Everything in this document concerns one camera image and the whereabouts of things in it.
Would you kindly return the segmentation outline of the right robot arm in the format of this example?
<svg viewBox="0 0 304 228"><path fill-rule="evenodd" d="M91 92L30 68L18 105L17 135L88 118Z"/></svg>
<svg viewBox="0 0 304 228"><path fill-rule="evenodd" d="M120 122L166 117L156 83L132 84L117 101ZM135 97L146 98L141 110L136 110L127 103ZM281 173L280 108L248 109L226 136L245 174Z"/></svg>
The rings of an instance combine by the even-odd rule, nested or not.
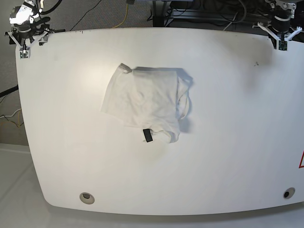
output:
<svg viewBox="0 0 304 228"><path fill-rule="evenodd" d="M52 29L47 15L58 8L62 1L44 11L42 0L25 0L22 5L12 9L9 17L11 29L5 32L9 43L19 48L21 58L29 58L30 48L35 43L42 46L48 41L49 34L64 32L64 29Z"/></svg>

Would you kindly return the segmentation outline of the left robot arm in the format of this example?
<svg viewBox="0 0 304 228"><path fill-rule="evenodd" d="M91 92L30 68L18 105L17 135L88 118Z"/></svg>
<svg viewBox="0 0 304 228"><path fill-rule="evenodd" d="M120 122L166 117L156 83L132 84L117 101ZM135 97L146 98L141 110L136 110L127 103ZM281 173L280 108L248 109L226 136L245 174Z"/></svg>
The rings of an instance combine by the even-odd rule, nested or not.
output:
<svg viewBox="0 0 304 228"><path fill-rule="evenodd" d="M264 0L268 7L268 21L257 22L253 27L262 29L276 44L287 44L295 36L304 32L301 22L295 22L298 0Z"/></svg>

